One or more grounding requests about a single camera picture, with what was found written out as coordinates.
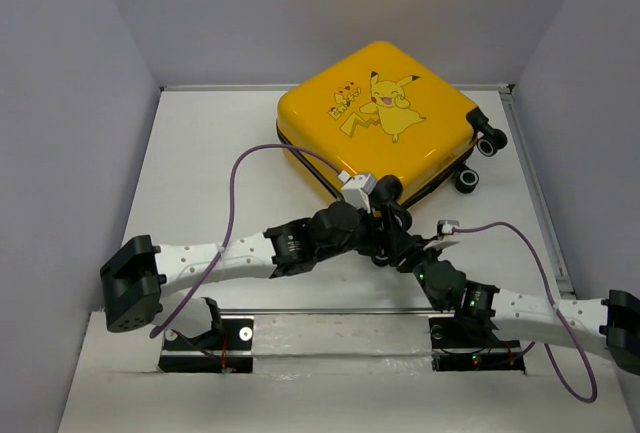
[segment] cable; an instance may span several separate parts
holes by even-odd
[[[227,351],[228,351],[228,348],[229,348],[229,338],[227,337],[226,332],[223,333],[224,336],[222,338],[222,352],[221,352],[220,356],[214,355],[213,353],[210,353],[209,351],[205,350],[204,348],[200,348],[199,346],[197,346],[194,342],[192,342],[189,338],[184,336],[179,331],[173,330],[173,332],[176,335],[178,335],[180,337],[180,339],[187,344],[187,346],[191,347],[195,351],[200,352],[201,354],[203,354],[204,356],[206,356],[207,358],[210,358],[212,360],[216,360],[216,361],[220,360],[220,368],[221,368],[222,373],[233,373],[233,372],[236,371],[235,368],[227,369]]]
[[[507,347],[507,351],[509,352],[509,361],[510,361],[510,365],[513,366],[513,351],[511,351],[511,345],[509,344],[508,341],[503,341],[504,345]]]
[[[524,350],[522,350],[517,355],[513,355],[508,360],[500,360],[500,361],[496,361],[495,363],[483,364],[482,367],[483,368],[497,368],[499,366],[510,365],[511,363],[515,363],[520,358],[524,357],[524,355],[529,353],[533,349],[534,346],[536,346],[536,344],[534,342],[531,342],[531,343],[529,343],[529,345],[527,345],[527,347]]]
[[[488,225],[479,226],[477,228],[454,228],[453,232],[454,233],[477,233],[480,231],[486,231],[491,228],[495,228],[497,226],[504,226],[505,228],[508,228],[511,231],[513,231],[527,245],[527,248],[529,248],[529,251],[531,252],[531,255],[533,256],[533,259],[535,260],[536,265],[538,267],[538,271],[542,276],[542,283],[544,284],[544,290],[547,295],[547,300],[549,301],[549,304],[552,306],[552,308],[556,312],[556,316],[560,320],[560,323],[562,323],[564,328],[567,330],[567,333],[569,333],[569,336],[571,337],[571,341],[576,347],[576,350],[578,350],[578,354],[582,359],[582,363],[584,363],[584,367],[587,370],[587,375],[589,376],[589,383],[591,384],[591,396],[588,396],[588,397],[580,396],[571,387],[571,385],[569,385],[565,377],[562,375],[560,368],[558,367],[558,363],[556,362],[556,359],[554,358],[553,353],[551,352],[551,348],[549,347],[548,344],[545,343],[544,348],[547,351],[549,360],[551,361],[551,366],[556,372],[556,375],[558,375],[558,379],[560,380],[560,383],[562,383],[562,385],[567,389],[567,391],[571,393],[571,395],[577,400],[580,400],[584,403],[593,403],[598,398],[598,384],[596,382],[596,377],[593,372],[593,368],[591,367],[591,363],[589,363],[589,358],[587,358],[587,353],[584,351],[584,348],[582,346],[582,343],[580,342],[580,339],[577,337],[576,333],[573,331],[573,328],[571,328],[571,325],[569,325],[569,322],[565,318],[564,314],[562,314],[560,309],[557,307],[556,300],[553,298],[553,293],[551,292],[551,285],[549,284],[549,279],[547,278],[547,275],[544,271],[544,267],[542,266],[542,261],[540,260],[540,256],[538,255],[538,252],[535,250],[535,248],[531,244],[531,241],[529,241],[529,239],[524,235],[524,233],[522,233],[518,228],[516,228],[510,223],[507,223],[506,221],[496,221],[494,223],[489,223]],[[533,345],[534,343],[531,343],[527,348],[525,348],[525,350],[520,354],[519,357],[510,358],[509,360],[507,360],[507,362],[511,362],[511,361],[514,361],[515,359],[521,358],[531,348],[533,348]]]
[[[151,330],[151,333],[149,333],[150,338],[155,338],[156,336],[158,336],[171,324],[173,320],[175,320],[176,316],[178,316],[178,314],[182,311],[182,309],[189,302],[189,300],[193,298],[193,295],[195,294],[195,292],[198,290],[198,288],[200,288],[200,286],[202,286],[202,284],[206,281],[209,274],[213,271],[215,266],[218,264],[218,262],[220,261],[220,257],[222,256],[222,252],[227,248],[227,246],[229,246],[229,241],[231,239],[231,232],[233,231],[233,222],[235,220],[235,214],[236,214],[235,182],[236,182],[236,174],[238,172],[238,167],[240,166],[240,163],[242,162],[242,160],[244,160],[247,156],[249,156],[251,153],[255,151],[276,149],[276,148],[291,150],[291,151],[299,151],[300,153],[305,153],[309,156],[313,156],[314,158],[317,158],[318,160],[324,162],[329,168],[335,171],[336,174],[339,175],[342,172],[340,168],[338,168],[334,163],[329,161],[324,156],[321,156],[318,153],[311,151],[307,148],[302,148],[301,146],[282,145],[280,143],[273,143],[273,144],[266,144],[266,145],[257,145],[252,148],[249,148],[244,153],[242,153],[236,159],[235,163],[233,164],[233,167],[231,168],[231,175],[229,177],[229,221],[227,223],[227,231],[224,235],[224,239],[222,240],[220,248],[218,249],[218,252],[213,257],[209,265],[202,272],[202,276],[200,276],[200,278],[193,284],[191,289],[187,292],[187,294],[184,296],[182,301],[178,304],[176,309],[173,310],[173,312],[167,317],[167,319],[162,324],[154,327]]]

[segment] screw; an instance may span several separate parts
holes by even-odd
[[[442,333],[442,327],[440,325],[436,325],[431,328],[431,336],[434,340],[441,340],[444,338],[444,334]]]
[[[240,328],[239,336],[242,341],[249,341],[251,338],[253,338],[253,330],[248,326]]]

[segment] red wire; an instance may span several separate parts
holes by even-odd
[[[222,335],[222,353],[220,354],[220,364],[222,369],[225,370],[227,368],[227,346],[229,344],[229,340],[227,338],[227,332],[225,331]]]
[[[511,345],[507,341],[503,341],[503,343],[505,344],[505,346],[507,347],[507,350],[509,351],[509,359],[511,360],[510,365],[513,366],[514,361],[513,361],[513,351],[511,351]]]

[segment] black mounting bracket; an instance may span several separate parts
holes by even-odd
[[[618,368],[640,375],[640,300],[626,291],[610,290],[602,304],[608,317],[600,333],[607,337],[613,361]]]
[[[167,373],[252,373],[253,317],[222,315],[222,327],[224,333],[209,336],[206,344],[198,341],[198,349],[174,332],[165,333],[158,368]]]
[[[159,252],[149,235],[136,236],[100,268],[108,331],[137,330],[162,311],[160,286],[167,278],[158,274],[155,255]]]

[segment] suitcase shell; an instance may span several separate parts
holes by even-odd
[[[287,92],[276,124],[281,142],[310,148],[351,174],[397,176],[399,203],[408,207],[459,170],[483,121],[463,93],[378,41]],[[285,155],[328,200],[341,196],[340,180],[324,163]]]

